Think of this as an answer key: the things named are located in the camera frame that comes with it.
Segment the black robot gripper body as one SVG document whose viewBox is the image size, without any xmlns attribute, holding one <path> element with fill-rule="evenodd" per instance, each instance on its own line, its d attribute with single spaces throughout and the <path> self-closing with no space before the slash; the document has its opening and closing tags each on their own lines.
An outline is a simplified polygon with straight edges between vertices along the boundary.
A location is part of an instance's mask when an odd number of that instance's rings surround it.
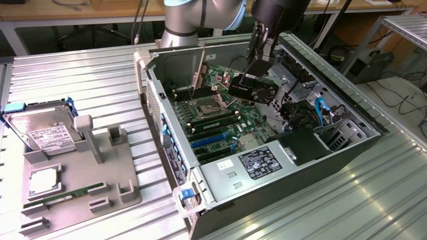
<svg viewBox="0 0 427 240">
<path fill-rule="evenodd" d="M 276 38 L 299 24 L 309 0 L 253 0 L 250 15 L 266 29 L 266 37 Z"/>
</svg>

